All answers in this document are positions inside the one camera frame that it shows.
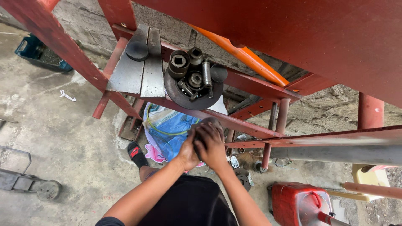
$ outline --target foot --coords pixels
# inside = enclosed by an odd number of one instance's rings
[[[149,166],[147,159],[145,158],[144,153],[142,153],[141,149],[137,142],[133,141],[127,146],[127,152],[130,156],[131,160],[137,165],[138,168],[143,166]]]

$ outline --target floor jack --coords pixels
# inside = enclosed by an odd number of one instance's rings
[[[0,146],[0,150],[11,150],[28,155],[29,164],[24,172],[18,173],[0,168],[0,189],[7,191],[33,192],[41,201],[50,201],[59,195],[62,185],[57,181],[39,179],[34,175],[25,174],[31,164],[31,154],[21,150]]]
[[[328,193],[297,182],[280,182],[271,187],[275,221],[282,226],[347,226],[334,218]]]

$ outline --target red metal frame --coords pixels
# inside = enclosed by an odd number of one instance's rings
[[[398,1],[135,1],[402,107]]]
[[[265,143],[276,147],[352,146],[402,144],[402,125],[382,128],[356,129],[342,132],[310,134],[285,138],[249,140],[227,143],[230,148],[263,148]]]

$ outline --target bolt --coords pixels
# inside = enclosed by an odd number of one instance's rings
[[[183,82],[183,81],[179,81],[177,83],[182,89],[184,89],[184,91],[187,92],[187,95],[190,97],[190,101],[195,100],[195,98],[198,96],[198,93],[193,93],[192,90]]]
[[[213,97],[212,86],[209,87],[208,97],[209,97],[209,98],[212,98],[212,97]]]

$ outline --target blue plastic bag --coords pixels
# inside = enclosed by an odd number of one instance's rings
[[[167,161],[171,161],[187,139],[187,130],[199,119],[156,104],[145,108],[144,127],[152,136]]]

